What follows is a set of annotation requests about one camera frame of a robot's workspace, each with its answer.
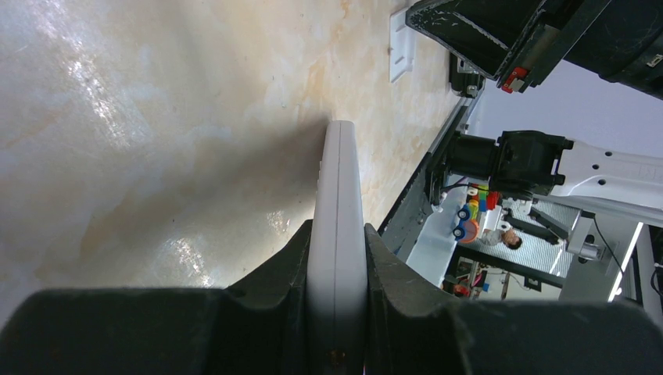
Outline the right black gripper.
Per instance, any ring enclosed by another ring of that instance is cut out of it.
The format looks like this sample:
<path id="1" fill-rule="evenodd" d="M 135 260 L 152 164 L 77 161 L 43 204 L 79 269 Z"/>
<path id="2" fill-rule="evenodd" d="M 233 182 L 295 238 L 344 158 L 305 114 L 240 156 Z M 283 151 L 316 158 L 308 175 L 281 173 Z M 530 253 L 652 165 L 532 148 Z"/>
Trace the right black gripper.
<path id="1" fill-rule="evenodd" d="M 419 1 L 408 27 L 440 43 L 507 93 L 540 85 L 608 1 Z"/>

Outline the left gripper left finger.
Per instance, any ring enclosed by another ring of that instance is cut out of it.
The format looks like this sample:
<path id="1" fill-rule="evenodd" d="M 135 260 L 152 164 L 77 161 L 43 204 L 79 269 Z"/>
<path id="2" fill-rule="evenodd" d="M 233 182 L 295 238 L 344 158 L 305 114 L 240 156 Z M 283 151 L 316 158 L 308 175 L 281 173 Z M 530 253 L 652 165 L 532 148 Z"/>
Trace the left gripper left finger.
<path id="1" fill-rule="evenodd" d="M 4 374 L 305 374 L 312 223 L 224 289 L 52 289 L 1 331 Z"/>

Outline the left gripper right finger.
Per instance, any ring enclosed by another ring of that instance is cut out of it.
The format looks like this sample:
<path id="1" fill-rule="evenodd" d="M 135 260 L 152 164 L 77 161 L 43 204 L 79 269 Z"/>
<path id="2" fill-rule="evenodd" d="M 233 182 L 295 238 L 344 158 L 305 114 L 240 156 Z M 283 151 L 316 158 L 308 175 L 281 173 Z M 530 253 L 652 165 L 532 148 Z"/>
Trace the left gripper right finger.
<path id="1" fill-rule="evenodd" d="M 368 374 L 662 371 L 662 332 L 642 309 L 456 298 L 396 258 L 372 225 L 364 233 Z"/>

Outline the white remote control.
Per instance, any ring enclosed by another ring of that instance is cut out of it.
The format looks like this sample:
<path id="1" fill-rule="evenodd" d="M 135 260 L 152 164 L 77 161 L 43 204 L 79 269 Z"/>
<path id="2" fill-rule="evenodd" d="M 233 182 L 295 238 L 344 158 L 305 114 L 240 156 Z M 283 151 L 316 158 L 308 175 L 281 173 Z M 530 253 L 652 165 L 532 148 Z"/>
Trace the white remote control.
<path id="1" fill-rule="evenodd" d="M 355 125 L 338 120 L 324 139 L 306 270 L 310 373 L 363 373 L 367 302 Z"/>

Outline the white battery cover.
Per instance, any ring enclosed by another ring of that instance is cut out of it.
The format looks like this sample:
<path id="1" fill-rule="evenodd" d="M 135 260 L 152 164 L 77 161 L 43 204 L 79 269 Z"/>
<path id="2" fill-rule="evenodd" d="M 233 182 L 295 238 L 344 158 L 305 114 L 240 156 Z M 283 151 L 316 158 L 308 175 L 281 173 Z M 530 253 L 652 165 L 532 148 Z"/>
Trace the white battery cover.
<path id="1" fill-rule="evenodd" d="M 406 25 L 407 8 L 393 13 L 389 18 L 389 82 L 396 83 L 403 75 L 412 72 L 416 51 L 414 30 Z"/>

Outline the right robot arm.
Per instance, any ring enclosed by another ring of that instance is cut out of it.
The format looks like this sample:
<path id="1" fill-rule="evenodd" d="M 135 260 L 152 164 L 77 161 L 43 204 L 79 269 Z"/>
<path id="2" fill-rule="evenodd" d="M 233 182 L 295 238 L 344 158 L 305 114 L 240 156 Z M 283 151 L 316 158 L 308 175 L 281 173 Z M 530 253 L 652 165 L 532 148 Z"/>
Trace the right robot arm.
<path id="1" fill-rule="evenodd" d="M 662 96 L 659 1 L 420 1 L 406 25 L 440 43 L 509 94 L 540 85 L 566 60 L 655 98 Z M 662 161 L 537 130 L 497 139 L 455 132 L 428 165 L 437 199 L 450 173 L 529 201 L 580 196 L 662 207 Z"/>

